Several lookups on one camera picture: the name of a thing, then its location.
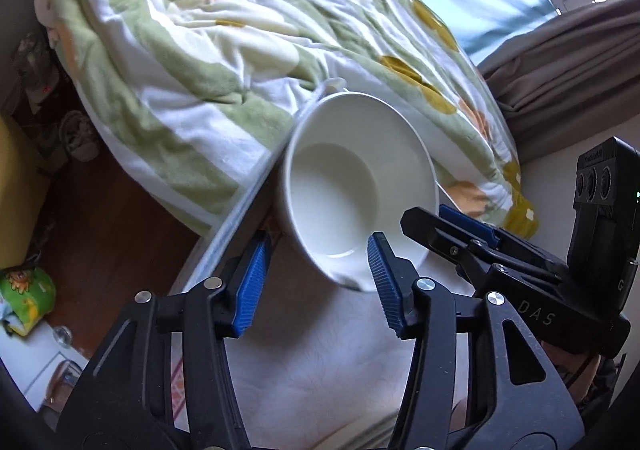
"metal screw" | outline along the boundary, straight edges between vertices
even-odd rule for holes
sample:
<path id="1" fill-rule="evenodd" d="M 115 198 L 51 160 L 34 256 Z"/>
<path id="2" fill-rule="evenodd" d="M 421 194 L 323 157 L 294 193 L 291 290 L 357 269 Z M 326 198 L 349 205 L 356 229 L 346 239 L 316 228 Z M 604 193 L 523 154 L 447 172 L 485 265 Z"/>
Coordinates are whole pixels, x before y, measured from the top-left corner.
<path id="1" fill-rule="evenodd" d="M 504 304 L 504 296 L 502 296 L 500 293 L 497 293 L 495 291 L 492 291 L 491 293 L 489 293 L 486 296 L 486 299 L 489 300 L 489 302 L 491 302 L 494 305 Z"/>
<path id="2" fill-rule="evenodd" d="M 204 281 L 204 287 L 206 287 L 207 289 L 219 289 L 220 287 L 222 287 L 222 279 L 218 278 L 217 276 L 210 276 Z"/>
<path id="3" fill-rule="evenodd" d="M 147 302 L 149 302 L 149 300 L 151 300 L 151 293 L 149 293 L 148 291 L 140 291 L 133 300 L 135 300 L 139 304 L 146 304 Z"/>
<path id="4" fill-rule="evenodd" d="M 431 280 L 431 278 L 419 278 L 416 281 L 415 285 L 423 291 L 431 291 L 432 289 L 436 288 L 436 283 Z"/>

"blue gripper pad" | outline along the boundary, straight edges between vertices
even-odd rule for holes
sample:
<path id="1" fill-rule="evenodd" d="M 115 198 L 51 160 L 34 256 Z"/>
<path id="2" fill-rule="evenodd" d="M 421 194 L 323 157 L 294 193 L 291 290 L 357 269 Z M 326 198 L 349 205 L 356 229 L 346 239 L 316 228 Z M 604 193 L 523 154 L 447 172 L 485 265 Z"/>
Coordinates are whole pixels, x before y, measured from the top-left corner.
<path id="1" fill-rule="evenodd" d="M 380 231 L 369 237 L 367 258 L 386 323 L 399 338 L 403 338 L 408 329 L 404 316 L 404 299 L 412 293 L 411 285 L 418 274 L 411 262 L 394 255 L 384 233 Z"/>
<path id="2" fill-rule="evenodd" d="M 231 324 L 231 329 L 236 337 L 242 336 L 242 333 L 254 320 L 255 308 L 258 306 L 264 278 L 269 269 L 271 242 L 268 235 L 262 233 L 264 236 L 257 241 L 257 244 L 252 242 L 247 249 L 247 251 L 251 250 L 246 254 L 249 256 L 249 260 L 241 260 L 236 270 L 244 271 L 244 278 L 236 294 L 236 315 Z"/>
<path id="3" fill-rule="evenodd" d="M 491 226 L 476 221 L 461 211 L 454 210 L 446 205 L 440 205 L 440 218 L 460 229 L 464 229 L 470 235 L 484 240 L 491 249 L 497 249 L 500 244 L 500 239 Z"/>

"dark brown floor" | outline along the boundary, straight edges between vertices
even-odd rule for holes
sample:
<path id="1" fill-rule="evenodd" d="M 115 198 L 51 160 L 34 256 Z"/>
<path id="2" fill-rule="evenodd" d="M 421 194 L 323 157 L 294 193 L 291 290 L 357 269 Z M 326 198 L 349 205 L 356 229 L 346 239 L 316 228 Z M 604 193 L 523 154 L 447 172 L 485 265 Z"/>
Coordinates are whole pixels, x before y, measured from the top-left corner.
<path id="1" fill-rule="evenodd" d="M 50 325 L 66 325 L 87 357 L 140 290 L 165 295 L 197 235 L 131 179 L 103 147 L 88 163 L 70 162 L 47 199 L 56 227 L 41 266 L 56 284 Z"/>

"brown curtain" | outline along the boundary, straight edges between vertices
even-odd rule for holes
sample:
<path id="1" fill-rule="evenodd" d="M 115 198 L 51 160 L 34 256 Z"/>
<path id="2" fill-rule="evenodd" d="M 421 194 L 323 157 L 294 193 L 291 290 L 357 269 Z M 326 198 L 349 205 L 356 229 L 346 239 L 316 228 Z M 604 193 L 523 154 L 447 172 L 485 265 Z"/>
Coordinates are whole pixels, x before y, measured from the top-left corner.
<path id="1" fill-rule="evenodd" d="M 506 41 L 479 69 L 521 162 L 640 113 L 640 0 L 564 13 Z"/>

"floral blanket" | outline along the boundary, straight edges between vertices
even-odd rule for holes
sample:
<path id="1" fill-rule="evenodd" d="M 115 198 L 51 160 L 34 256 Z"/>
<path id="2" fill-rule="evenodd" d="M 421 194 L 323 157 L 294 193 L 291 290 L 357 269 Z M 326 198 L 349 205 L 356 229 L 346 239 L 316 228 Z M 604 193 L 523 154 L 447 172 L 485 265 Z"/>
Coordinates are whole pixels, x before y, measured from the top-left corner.
<path id="1" fill-rule="evenodd" d="M 116 159 L 201 234 L 220 227 L 328 78 L 401 112 L 463 211 L 536 229 L 496 102 L 421 0 L 52 0 L 52 11 Z"/>

